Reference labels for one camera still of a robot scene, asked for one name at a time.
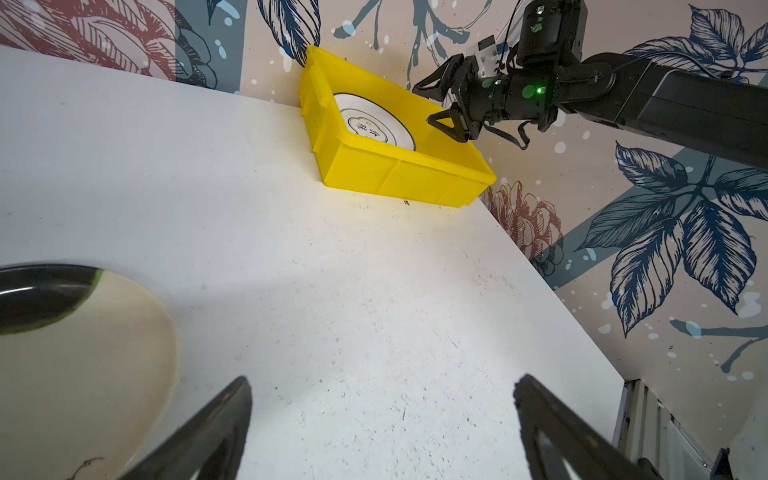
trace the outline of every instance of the white tabletop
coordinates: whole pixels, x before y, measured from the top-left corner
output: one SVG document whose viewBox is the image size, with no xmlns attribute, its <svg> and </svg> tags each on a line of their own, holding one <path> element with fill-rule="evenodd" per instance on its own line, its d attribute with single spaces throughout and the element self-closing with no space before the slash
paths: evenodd
<svg viewBox="0 0 768 480">
<path fill-rule="evenodd" d="M 0 264 L 143 283 L 181 347 L 145 455 L 235 376 L 239 478 L 528 478 L 529 372 L 610 439 L 622 378 L 483 205 L 323 186 L 297 108 L 0 47 Z"/>
</svg>

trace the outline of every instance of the black cable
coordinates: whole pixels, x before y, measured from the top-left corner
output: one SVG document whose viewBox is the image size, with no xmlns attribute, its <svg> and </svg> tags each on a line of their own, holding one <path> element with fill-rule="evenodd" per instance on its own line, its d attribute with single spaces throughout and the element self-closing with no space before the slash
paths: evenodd
<svg viewBox="0 0 768 480">
<path fill-rule="evenodd" d="M 518 46 L 520 45 L 520 42 L 517 42 L 516 44 L 512 45 L 509 48 L 509 53 L 507 54 L 507 73 L 509 74 L 512 70 L 517 70 L 515 67 L 515 57 L 518 56 Z"/>
<path fill-rule="evenodd" d="M 509 69 L 509 55 L 511 55 L 511 48 L 509 48 L 509 45 L 507 44 L 507 40 L 509 39 L 509 29 L 512 27 L 512 20 L 515 20 L 515 14 L 517 14 L 518 8 L 520 7 L 521 2 L 522 0 L 518 0 L 518 2 L 515 4 L 515 9 L 512 10 L 512 17 L 509 18 L 509 23 L 507 24 L 507 34 L 504 36 L 504 42 L 502 43 L 502 45 L 507 45 L 507 49 L 509 50 L 509 53 L 507 54 L 507 69 Z M 502 50 L 502 54 L 499 55 L 498 63 L 496 65 L 497 74 L 501 73 L 502 67 L 504 66 L 504 62 L 502 61 L 503 58 L 504 58 L 504 51 Z"/>
<path fill-rule="evenodd" d="M 633 58 L 630 61 L 626 61 L 625 63 L 617 66 L 616 68 L 612 68 L 611 70 L 601 74 L 600 78 L 603 78 L 603 77 L 605 77 L 607 75 L 615 73 L 616 71 L 619 71 L 619 70 L 621 70 L 622 68 L 624 68 L 624 67 L 626 67 L 628 65 L 632 65 L 633 63 L 635 63 L 637 61 L 644 60 L 645 58 L 648 58 L 648 57 L 654 57 L 656 55 L 678 55 L 680 57 L 685 57 L 688 60 L 691 60 L 699 69 L 701 69 L 701 71 L 703 73 L 709 75 L 712 78 L 716 78 L 718 80 L 721 80 L 721 78 L 719 76 L 713 74 L 711 71 L 709 71 L 709 69 L 707 69 L 707 67 L 705 67 L 701 63 L 699 63 L 699 61 L 696 58 L 693 58 L 690 55 L 687 55 L 687 54 L 684 54 L 684 53 L 679 53 L 679 52 L 676 52 L 676 51 L 656 51 L 654 53 L 649 53 L 649 54 L 641 55 L 639 57 Z"/>
<path fill-rule="evenodd" d="M 520 145 L 520 142 L 518 141 L 517 138 L 512 137 L 510 134 L 508 134 L 507 132 L 505 132 L 503 130 L 499 130 L 499 129 L 495 128 L 495 127 L 492 127 L 492 126 L 486 124 L 485 122 L 483 122 L 482 126 L 483 126 L 483 128 L 485 130 L 491 132 L 492 134 L 497 134 L 499 137 L 501 137 L 501 138 L 503 138 L 503 139 L 505 139 L 507 141 L 510 141 L 513 144 L 517 145 L 518 147 L 520 147 L 520 150 L 525 150 L 526 148 L 528 148 L 528 145 L 531 143 L 531 139 L 528 138 L 528 135 L 525 134 L 525 125 L 527 125 L 529 123 L 531 123 L 531 121 L 530 120 L 526 120 L 526 121 L 524 121 L 524 122 L 522 122 L 521 124 L 518 125 L 518 133 L 520 134 L 520 138 L 523 140 L 523 145 Z"/>
</svg>

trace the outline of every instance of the yellow crate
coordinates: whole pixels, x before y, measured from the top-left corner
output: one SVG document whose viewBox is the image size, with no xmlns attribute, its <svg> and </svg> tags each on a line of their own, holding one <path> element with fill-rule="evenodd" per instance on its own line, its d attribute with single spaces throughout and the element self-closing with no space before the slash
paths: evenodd
<svg viewBox="0 0 768 480">
<path fill-rule="evenodd" d="M 306 56 L 301 113 L 327 187 L 461 207 L 496 182 L 472 143 L 457 143 L 427 124 L 439 105 L 317 47 Z M 415 151 L 347 130 L 333 96 L 338 93 L 387 110 L 409 130 Z"/>
</svg>

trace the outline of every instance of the wall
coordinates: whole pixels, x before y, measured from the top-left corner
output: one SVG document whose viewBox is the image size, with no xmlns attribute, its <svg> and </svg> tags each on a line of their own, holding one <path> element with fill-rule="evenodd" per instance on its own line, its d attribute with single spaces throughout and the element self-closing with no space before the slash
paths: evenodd
<svg viewBox="0 0 768 480">
<path fill-rule="evenodd" d="M 762 382 L 741 430 L 728 446 L 734 478 L 758 480 L 765 477 L 765 472 L 768 472 L 768 457 L 765 456 L 768 446 L 768 382 Z"/>
<path fill-rule="evenodd" d="M 768 4 L 588 0 L 584 56 L 687 51 L 756 84 Z M 0 42 L 298 104 L 307 45 L 409 87 L 501 35 L 501 0 L 0 0 Z M 695 70 L 679 56 L 659 62 Z M 516 125 L 506 130 L 515 132 Z M 562 115 L 518 150 L 475 144 L 501 179 L 483 200 L 628 379 L 642 378 L 714 457 L 766 374 L 768 176 Z"/>
</svg>

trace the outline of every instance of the dish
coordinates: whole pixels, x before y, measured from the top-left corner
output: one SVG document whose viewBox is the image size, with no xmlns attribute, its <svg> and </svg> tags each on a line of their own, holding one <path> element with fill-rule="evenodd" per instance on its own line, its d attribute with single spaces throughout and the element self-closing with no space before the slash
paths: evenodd
<svg viewBox="0 0 768 480">
<path fill-rule="evenodd" d="M 178 377 L 173 323 L 133 280 L 90 266 L 0 270 L 5 478 L 117 477 Z"/>
<path fill-rule="evenodd" d="M 353 94 L 335 94 L 347 130 L 407 150 L 415 150 L 411 132 L 400 120 L 377 104 Z"/>
</svg>

